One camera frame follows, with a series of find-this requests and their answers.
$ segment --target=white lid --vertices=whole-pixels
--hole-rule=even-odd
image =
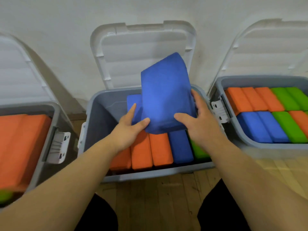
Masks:
[[[308,22],[261,20],[233,41],[216,77],[290,75],[308,53]]]
[[[96,28],[90,39],[106,89],[141,86],[141,71],[174,52],[189,72],[195,44],[196,31],[184,21],[107,24]]]
[[[0,33],[0,105],[57,100],[24,46]]]

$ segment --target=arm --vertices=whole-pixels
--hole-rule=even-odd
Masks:
[[[192,140],[206,150],[252,230],[308,230],[308,200],[263,170],[221,132],[202,98],[192,90],[198,117],[175,114]]]
[[[73,230],[111,160],[129,147],[149,118],[131,126],[136,104],[110,135],[0,213],[2,230]]]

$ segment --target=left hand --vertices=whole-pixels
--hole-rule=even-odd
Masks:
[[[136,104],[131,107],[127,114],[121,117],[119,123],[109,135],[118,152],[132,145],[137,135],[150,123],[150,119],[145,118],[132,126],[135,109]]]

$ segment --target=forearm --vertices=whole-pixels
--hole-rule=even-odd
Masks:
[[[307,200],[229,141],[210,150],[221,178],[252,230],[306,230]]]
[[[96,143],[7,207],[0,215],[1,227],[3,230],[73,230],[116,153],[108,137]]]

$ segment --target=blue fabric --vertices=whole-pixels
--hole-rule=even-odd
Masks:
[[[132,125],[141,121],[142,114],[142,96],[141,94],[136,95],[128,95],[126,97],[127,101],[127,112],[131,109],[131,107],[136,103],[135,114],[132,120]]]
[[[174,53],[141,72],[142,119],[149,117],[145,131],[162,134],[184,130],[175,120],[175,113],[187,113],[196,117],[191,95],[191,85],[182,57]]]
[[[242,112],[237,116],[244,133],[258,143],[273,143],[265,126],[256,112]]]
[[[256,112],[274,143],[289,143],[290,140],[270,112]]]
[[[185,130],[168,133],[173,161],[176,164],[193,161],[193,152]]]

